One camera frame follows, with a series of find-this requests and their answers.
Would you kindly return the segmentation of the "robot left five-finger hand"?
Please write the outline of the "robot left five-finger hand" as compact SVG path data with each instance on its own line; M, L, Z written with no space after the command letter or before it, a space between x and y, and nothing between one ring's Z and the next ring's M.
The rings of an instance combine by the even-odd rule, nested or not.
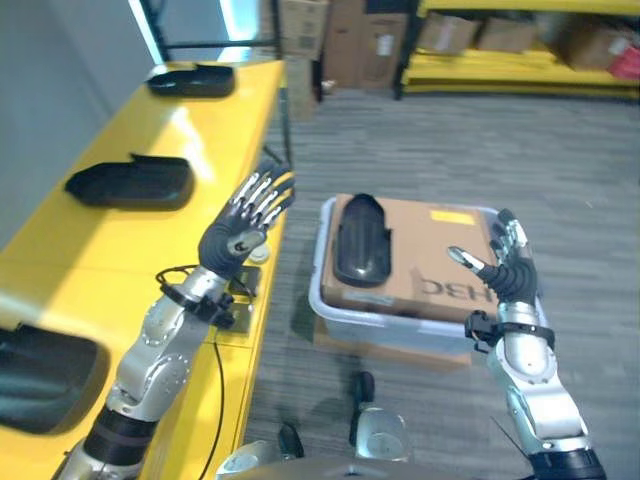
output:
M229 280L295 200L294 173L286 165L265 160L231 195L199 245L199 264Z

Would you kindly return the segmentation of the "robot right five-finger hand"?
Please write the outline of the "robot right five-finger hand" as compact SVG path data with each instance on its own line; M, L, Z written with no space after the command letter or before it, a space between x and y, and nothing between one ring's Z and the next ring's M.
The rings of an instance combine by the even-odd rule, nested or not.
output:
M458 246L447 253L456 263L473 272L497 295L500 303L524 303L534 306L538 293L538 274L528 237L519 219L502 209L492 225L496 239L489 242L497 259L486 263Z

